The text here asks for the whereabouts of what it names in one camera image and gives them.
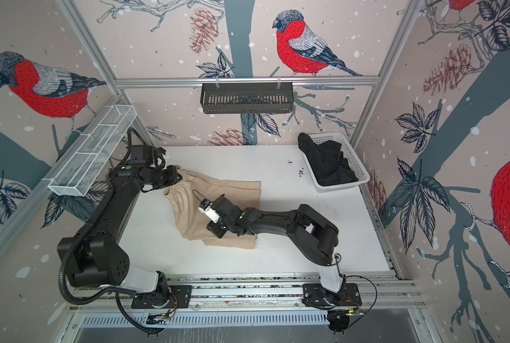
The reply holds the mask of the beige drawstring shorts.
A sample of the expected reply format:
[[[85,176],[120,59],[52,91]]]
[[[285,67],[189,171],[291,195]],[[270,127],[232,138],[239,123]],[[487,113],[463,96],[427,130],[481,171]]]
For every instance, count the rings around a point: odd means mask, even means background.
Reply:
[[[239,236],[231,231],[217,231],[219,238],[208,229],[214,221],[204,213],[203,201],[211,203],[211,208],[222,219],[237,218],[247,208],[260,206],[260,181],[245,182],[218,180],[184,169],[178,170],[182,180],[165,191],[175,217],[175,224],[181,236],[190,241],[200,241],[206,246],[253,250],[257,236]]]

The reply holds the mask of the white plastic laundry basket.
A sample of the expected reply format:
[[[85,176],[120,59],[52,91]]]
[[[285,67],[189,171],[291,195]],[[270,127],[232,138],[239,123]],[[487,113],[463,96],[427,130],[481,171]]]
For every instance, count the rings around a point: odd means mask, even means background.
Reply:
[[[359,181],[357,181],[357,182],[352,182],[352,183],[348,183],[348,184],[339,184],[339,185],[330,186],[330,187],[322,187],[317,183],[316,177],[314,176],[314,173],[311,170],[309,161],[305,157],[304,153],[300,150],[303,154],[303,158],[309,168],[311,178],[312,178],[318,192],[331,192],[331,191],[336,191],[336,190],[344,190],[344,189],[348,189],[348,188],[352,188],[352,187],[358,187],[362,184],[366,184],[369,182],[370,176],[369,176],[368,171],[366,171],[366,168],[363,166],[360,158],[357,156],[356,152],[354,151],[352,146],[349,144],[348,139],[343,134],[341,134],[339,132],[329,132],[329,133],[308,134],[308,135],[309,135],[309,137],[311,137],[313,139],[313,141],[316,144],[320,144],[320,143],[323,143],[328,140],[337,141],[338,143],[340,143],[342,145],[342,151],[344,153],[344,157],[348,159],[350,167],[354,170],[354,173],[359,178]]]

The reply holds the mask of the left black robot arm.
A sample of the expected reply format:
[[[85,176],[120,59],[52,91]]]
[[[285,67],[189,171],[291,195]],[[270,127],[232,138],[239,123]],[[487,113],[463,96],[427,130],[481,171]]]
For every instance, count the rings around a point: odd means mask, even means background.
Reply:
[[[91,218],[75,236],[63,238],[57,252],[61,265],[57,285],[63,299],[84,305],[106,292],[154,292],[162,274],[130,263],[119,241],[138,196],[145,186],[162,190],[179,183],[182,176],[166,164],[166,150],[137,144],[106,175],[108,189]]]

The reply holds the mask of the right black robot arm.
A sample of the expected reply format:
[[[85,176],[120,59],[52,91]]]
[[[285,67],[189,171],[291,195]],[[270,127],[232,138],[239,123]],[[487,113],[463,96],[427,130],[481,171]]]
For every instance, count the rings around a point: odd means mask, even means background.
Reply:
[[[310,262],[319,267],[324,294],[338,295],[344,281],[339,274],[339,229],[307,204],[287,212],[241,209],[221,195],[217,200],[204,199],[199,211],[210,219],[207,229],[221,239],[226,233],[236,236],[274,234],[288,237]]]

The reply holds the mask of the black shorts in basket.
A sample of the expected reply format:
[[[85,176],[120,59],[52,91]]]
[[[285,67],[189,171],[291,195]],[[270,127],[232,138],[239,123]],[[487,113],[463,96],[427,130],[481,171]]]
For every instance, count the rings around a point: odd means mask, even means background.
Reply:
[[[317,183],[322,187],[348,184],[359,181],[359,178],[344,157],[342,145],[337,141],[328,140],[316,144],[308,134],[298,136],[298,147],[309,161]]]

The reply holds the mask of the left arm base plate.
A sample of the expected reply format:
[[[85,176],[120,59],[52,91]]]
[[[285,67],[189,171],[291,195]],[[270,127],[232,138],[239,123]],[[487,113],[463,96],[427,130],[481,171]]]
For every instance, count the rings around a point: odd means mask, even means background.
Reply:
[[[187,309],[193,287],[190,285],[158,287],[156,291],[133,296],[135,310]]]

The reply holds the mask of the horizontal aluminium frame bar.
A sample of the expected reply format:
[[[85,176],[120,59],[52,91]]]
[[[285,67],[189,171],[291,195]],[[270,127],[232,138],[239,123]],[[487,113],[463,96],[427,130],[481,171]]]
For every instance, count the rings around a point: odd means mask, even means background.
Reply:
[[[324,77],[236,77],[236,78],[140,78],[116,79],[118,89],[196,88],[203,84],[278,84],[292,83],[294,86],[363,86],[373,87],[380,83],[378,76],[324,76]]]

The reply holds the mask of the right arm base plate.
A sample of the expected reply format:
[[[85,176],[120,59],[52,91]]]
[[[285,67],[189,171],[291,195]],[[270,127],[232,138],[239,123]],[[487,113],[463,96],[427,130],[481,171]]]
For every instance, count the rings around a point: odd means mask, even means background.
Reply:
[[[354,283],[343,283],[337,293],[326,290],[320,284],[304,284],[302,303],[319,310],[335,307],[360,307],[362,300],[359,288]]]

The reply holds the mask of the aluminium mounting rail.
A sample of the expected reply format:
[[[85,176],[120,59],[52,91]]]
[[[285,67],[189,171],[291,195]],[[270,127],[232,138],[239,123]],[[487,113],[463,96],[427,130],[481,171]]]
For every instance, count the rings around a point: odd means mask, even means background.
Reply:
[[[360,307],[335,307],[332,310],[359,308],[366,311],[391,309],[425,309],[420,292],[411,281],[392,276],[362,277],[348,275],[345,283],[359,288]],[[316,309],[302,303],[304,284],[320,284],[313,275],[292,277],[209,277],[168,278],[168,286],[193,287],[188,309],[209,310],[293,310]]]

